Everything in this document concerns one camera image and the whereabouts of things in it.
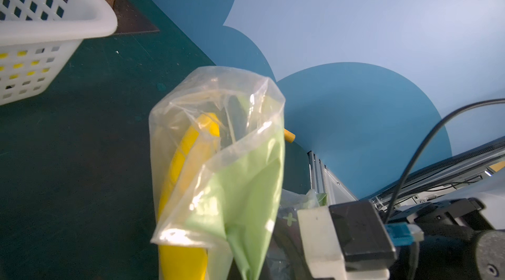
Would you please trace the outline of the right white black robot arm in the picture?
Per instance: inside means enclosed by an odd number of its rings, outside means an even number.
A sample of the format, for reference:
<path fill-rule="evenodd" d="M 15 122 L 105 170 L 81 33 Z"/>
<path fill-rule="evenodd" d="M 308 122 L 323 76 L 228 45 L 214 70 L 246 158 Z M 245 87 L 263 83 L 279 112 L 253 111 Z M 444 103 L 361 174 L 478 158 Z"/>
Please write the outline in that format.
<path fill-rule="evenodd" d="M 424 239 L 401 247 L 391 279 L 503 279 L 504 171 L 467 187 L 396 210 L 392 223 L 412 223 Z"/>

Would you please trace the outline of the yellow banana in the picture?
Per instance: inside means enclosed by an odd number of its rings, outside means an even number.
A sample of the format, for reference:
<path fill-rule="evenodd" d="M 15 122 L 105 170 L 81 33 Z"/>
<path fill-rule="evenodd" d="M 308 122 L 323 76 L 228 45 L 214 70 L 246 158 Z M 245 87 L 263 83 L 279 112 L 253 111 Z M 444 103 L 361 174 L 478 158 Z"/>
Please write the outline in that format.
<path fill-rule="evenodd" d="M 1 81 L 47 73 L 54 60 L 49 48 L 1 51 Z"/>

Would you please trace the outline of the green printed zip bag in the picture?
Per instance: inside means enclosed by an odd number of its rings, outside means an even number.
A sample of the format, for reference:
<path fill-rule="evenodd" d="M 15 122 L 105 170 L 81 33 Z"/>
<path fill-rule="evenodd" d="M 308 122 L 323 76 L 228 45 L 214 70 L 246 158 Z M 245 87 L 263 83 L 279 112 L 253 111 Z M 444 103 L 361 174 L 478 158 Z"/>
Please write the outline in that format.
<path fill-rule="evenodd" d="M 152 159 L 172 159 L 184 129 L 214 113 L 220 138 L 195 186 L 195 210 L 182 225 L 188 239 L 206 248 L 204 279 L 310 279 L 297 211 L 326 203 L 324 194 L 283 188 L 285 97 L 271 78 L 228 67 L 200 67 L 159 101 L 149 115 L 155 212 L 163 179 Z M 151 238 L 167 244 L 176 220 L 156 222 Z"/>

